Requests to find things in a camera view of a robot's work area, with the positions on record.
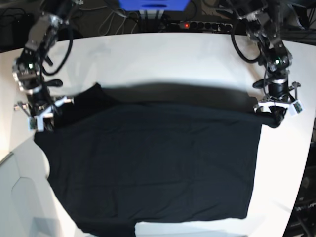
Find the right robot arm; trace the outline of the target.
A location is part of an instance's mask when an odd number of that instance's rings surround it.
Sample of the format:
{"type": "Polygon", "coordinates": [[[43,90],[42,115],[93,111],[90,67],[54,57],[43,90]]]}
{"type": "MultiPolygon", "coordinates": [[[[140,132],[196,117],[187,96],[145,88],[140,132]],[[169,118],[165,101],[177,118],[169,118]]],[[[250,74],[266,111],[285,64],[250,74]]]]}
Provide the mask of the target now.
{"type": "Polygon", "coordinates": [[[67,96],[52,97],[49,88],[62,87],[63,83],[60,79],[46,81],[44,76],[57,74],[67,61],[74,39],[69,19],[82,4],[81,0],[44,0],[40,5],[41,15],[31,27],[21,55],[13,62],[13,78],[28,99],[26,103],[17,102],[15,108],[22,109],[27,115],[30,130],[53,130],[54,116],[60,113],[59,108],[74,101],[67,96]],[[57,69],[48,73],[43,63],[53,65],[48,53],[56,44],[61,27],[66,27],[69,33],[68,49],[57,69]]]}

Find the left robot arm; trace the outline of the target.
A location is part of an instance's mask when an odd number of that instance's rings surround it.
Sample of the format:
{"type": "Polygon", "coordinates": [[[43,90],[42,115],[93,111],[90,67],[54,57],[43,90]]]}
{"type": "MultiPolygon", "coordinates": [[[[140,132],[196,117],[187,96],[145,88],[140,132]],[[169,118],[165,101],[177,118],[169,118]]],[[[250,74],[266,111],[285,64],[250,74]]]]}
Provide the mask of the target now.
{"type": "Polygon", "coordinates": [[[243,61],[258,63],[265,68],[263,78],[252,85],[264,93],[264,97],[254,106],[254,112],[270,119],[267,126],[277,128],[287,112],[295,116],[304,110],[298,95],[291,95],[292,91],[298,92],[301,84],[289,83],[288,68],[292,63],[292,55],[280,34],[280,5],[273,0],[229,0],[227,5],[235,18],[231,39],[237,54],[243,61]],[[247,36],[260,51],[255,59],[247,58],[237,45],[235,31],[239,23],[245,25],[247,36]]]}

